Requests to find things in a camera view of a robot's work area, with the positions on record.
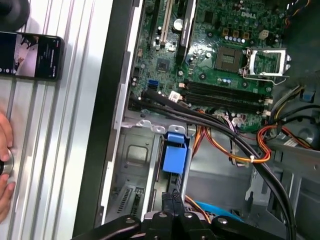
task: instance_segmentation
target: blue plastic latch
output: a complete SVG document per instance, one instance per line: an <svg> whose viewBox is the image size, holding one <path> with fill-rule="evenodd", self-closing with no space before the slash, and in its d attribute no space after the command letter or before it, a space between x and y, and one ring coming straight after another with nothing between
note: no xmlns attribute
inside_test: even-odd
<svg viewBox="0 0 320 240"><path fill-rule="evenodd" d="M168 133L162 170L174 174L183 174L188 148L185 136L178 133Z"/></svg>

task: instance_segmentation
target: sata port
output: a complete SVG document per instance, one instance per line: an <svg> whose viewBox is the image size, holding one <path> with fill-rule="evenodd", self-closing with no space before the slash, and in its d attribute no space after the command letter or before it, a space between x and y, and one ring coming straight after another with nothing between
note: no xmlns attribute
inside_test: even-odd
<svg viewBox="0 0 320 240"><path fill-rule="evenodd" d="M148 80L148 89L157 90L159 82L157 80Z"/></svg>

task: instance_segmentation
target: dell logo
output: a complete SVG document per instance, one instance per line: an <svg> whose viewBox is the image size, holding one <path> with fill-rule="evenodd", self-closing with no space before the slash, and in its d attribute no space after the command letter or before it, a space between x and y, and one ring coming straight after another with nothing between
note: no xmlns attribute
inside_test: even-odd
<svg viewBox="0 0 320 240"><path fill-rule="evenodd" d="M251 18L251 19L256 19L256 14L252 14L252 13L249 13L249 12L241 12L241 17L246 17L246 18Z"/></svg>

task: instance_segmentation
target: finger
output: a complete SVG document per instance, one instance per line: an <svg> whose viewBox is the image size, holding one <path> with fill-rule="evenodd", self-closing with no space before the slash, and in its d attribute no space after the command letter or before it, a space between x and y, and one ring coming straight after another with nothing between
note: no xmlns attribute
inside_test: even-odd
<svg viewBox="0 0 320 240"><path fill-rule="evenodd" d="M0 160L6 162L9 158L6 135L0 126Z"/></svg>
<svg viewBox="0 0 320 240"><path fill-rule="evenodd" d="M10 204L5 207L3 211L0 211L0 224L6 219L10 211Z"/></svg>
<svg viewBox="0 0 320 240"><path fill-rule="evenodd" d="M14 193L15 185L16 184L13 182L6 186L2 198L0 198L0 209L4 209L10 203L11 197Z"/></svg>
<svg viewBox="0 0 320 240"><path fill-rule="evenodd" d="M11 128L9 120L6 118L6 116L4 114L1 114L1 113L0 113L0 126L2 127L2 130L4 132L7 146L9 148L11 148L13 145L13 141L14 141L14 137L12 134L12 128Z"/></svg>
<svg viewBox="0 0 320 240"><path fill-rule="evenodd" d="M3 174L0 176L0 199L2 198L2 195L5 192L5 189L7 187L7 182L9 179L9 175L8 174Z"/></svg>

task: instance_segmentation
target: phone screen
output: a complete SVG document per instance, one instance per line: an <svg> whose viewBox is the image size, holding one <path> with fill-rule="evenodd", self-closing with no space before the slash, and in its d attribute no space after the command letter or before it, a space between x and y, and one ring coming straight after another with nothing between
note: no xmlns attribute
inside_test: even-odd
<svg viewBox="0 0 320 240"><path fill-rule="evenodd" d="M57 36L0 32L0 74L57 80L63 47Z"/></svg>

